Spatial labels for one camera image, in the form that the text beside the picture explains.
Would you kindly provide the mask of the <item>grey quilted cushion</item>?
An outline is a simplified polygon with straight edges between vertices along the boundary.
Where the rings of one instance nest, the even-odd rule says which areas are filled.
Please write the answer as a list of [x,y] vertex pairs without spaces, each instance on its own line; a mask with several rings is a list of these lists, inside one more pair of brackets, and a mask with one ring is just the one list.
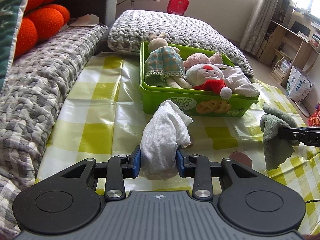
[[139,55],[140,44],[165,33],[169,44],[225,54],[252,79],[253,69],[243,53],[208,23],[201,20],[149,10],[126,10],[108,30],[108,47],[117,53]]

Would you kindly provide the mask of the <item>grey curtain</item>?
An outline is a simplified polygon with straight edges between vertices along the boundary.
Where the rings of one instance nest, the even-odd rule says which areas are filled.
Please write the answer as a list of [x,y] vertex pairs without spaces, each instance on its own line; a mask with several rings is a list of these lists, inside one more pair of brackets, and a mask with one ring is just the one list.
[[283,0],[256,1],[240,42],[241,50],[257,55],[268,26],[282,2]]

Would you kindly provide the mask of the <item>white sock cloth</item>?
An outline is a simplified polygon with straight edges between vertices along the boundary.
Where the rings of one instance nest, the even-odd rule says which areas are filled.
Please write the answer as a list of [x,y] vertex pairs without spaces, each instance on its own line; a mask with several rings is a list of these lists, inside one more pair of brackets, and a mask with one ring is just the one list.
[[167,180],[177,175],[176,151],[191,144],[188,126],[192,122],[171,100],[160,104],[144,128],[140,142],[142,176]]

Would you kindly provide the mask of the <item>green checkered tablecloth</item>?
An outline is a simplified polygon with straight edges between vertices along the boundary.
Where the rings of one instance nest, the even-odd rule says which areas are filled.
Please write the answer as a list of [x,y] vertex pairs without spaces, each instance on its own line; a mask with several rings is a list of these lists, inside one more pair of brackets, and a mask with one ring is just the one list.
[[[260,129],[262,106],[267,103],[304,121],[282,91],[256,80],[260,100],[241,118],[193,118],[188,129],[193,145],[189,154],[220,161],[232,152],[249,156],[253,168],[297,191],[307,201],[299,231],[319,233],[319,148],[299,145],[291,158],[267,171]],[[139,88],[139,59],[102,53],[92,57],[64,101],[43,155],[37,180],[83,160],[105,162],[130,154],[140,144],[150,116],[143,112]]]

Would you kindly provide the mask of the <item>red toy basket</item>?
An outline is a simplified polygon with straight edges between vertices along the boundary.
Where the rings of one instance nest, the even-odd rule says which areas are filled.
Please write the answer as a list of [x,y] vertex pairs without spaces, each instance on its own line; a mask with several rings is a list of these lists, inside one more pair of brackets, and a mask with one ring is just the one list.
[[315,109],[316,109],[315,112],[308,119],[308,125],[310,127],[320,126],[320,103],[317,103]]

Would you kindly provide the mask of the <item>red plastic child chair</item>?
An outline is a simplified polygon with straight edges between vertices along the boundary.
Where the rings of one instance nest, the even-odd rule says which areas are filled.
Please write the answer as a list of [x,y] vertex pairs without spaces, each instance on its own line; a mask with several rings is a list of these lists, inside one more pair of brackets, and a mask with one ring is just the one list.
[[189,6],[188,0],[169,0],[167,13],[183,16]]

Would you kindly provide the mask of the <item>santa claus plush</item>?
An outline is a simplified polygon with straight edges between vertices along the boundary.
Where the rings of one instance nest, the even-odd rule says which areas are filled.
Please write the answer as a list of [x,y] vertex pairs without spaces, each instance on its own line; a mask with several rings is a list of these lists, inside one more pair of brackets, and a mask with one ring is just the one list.
[[213,92],[222,99],[232,97],[232,90],[226,86],[222,71],[212,64],[199,63],[186,71],[186,79],[193,89]]

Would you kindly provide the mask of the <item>grey patterned sofa cover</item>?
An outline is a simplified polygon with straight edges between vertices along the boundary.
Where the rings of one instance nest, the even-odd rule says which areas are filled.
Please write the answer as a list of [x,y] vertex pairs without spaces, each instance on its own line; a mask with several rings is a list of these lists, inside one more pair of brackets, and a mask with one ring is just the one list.
[[1,94],[1,239],[20,233],[13,201],[35,183],[62,105],[106,30],[68,27],[13,62]]

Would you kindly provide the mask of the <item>white paper bag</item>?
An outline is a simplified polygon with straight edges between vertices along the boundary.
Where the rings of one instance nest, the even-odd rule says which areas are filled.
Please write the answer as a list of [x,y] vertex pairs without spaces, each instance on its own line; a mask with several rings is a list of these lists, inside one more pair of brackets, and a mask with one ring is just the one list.
[[302,101],[312,90],[312,87],[313,82],[304,72],[302,72],[299,68],[291,67],[286,86],[287,96],[291,100],[297,103],[302,103]]

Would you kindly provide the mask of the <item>grey green towel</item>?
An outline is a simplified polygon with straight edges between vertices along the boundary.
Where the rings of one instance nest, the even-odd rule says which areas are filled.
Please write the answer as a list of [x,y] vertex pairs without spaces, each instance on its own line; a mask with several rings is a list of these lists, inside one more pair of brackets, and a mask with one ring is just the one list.
[[295,120],[284,111],[274,108],[266,103],[263,104],[265,114],[260,119],[260,128],[263,132],[263,149],[266,169],[276,169],[291,157],[294,147],[300,144],[296,140],[281,139],[278,136],[280,128],[297,128]]

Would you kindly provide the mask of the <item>green tree pattern pillow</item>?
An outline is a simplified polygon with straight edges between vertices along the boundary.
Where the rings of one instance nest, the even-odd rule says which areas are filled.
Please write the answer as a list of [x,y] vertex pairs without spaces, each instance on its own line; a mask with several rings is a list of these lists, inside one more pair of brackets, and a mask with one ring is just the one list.
[[1,0],[0,3],[1,90],[4,89],[14,60],[17,34],[27,3],[28,0]]

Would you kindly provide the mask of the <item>green plastic bin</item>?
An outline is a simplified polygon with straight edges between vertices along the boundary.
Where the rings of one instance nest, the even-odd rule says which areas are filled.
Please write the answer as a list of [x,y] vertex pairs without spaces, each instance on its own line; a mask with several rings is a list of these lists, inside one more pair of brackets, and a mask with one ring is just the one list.
[[165,100],[174,102],[185,114],[192,116],[237,117],[240,118],[251,107],[259,102],[259,97],[245,97],[233,94],[223,100],[213,92],[195,89],[156,87],[145,83],[144,63],[149,57],[148,41],[140,45],[140,91],[143,98],[143,111],[154,114]]

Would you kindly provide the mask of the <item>bunny doll in blue dress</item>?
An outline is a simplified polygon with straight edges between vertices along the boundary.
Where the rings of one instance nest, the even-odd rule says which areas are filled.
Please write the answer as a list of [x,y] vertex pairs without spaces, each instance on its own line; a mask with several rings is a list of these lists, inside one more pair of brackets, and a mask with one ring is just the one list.
[[169,46],[165,33],[152,36],[148,44],[149,57],[146,59],[145,83],[156,87],[172,87],[191,89],[185,77],[184,61],[179,55],[180,50]]

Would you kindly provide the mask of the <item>wooden desk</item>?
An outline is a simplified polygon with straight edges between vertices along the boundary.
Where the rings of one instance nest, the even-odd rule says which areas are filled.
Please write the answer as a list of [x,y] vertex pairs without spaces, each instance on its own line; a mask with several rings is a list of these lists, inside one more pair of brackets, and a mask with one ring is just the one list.
[[311,70],[318,55],[311,42],[271,21],[256,58],[271,67],[271,76],[285,87],[292,67]]

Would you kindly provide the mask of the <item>orange carrot plush pillow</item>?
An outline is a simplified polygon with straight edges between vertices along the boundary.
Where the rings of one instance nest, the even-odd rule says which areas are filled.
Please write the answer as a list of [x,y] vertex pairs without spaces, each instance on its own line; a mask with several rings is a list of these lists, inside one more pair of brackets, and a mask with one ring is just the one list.
[[18,58],[57,34],[70,20],[69,10],[55,0],[28,0],[17,34],[14,58]]

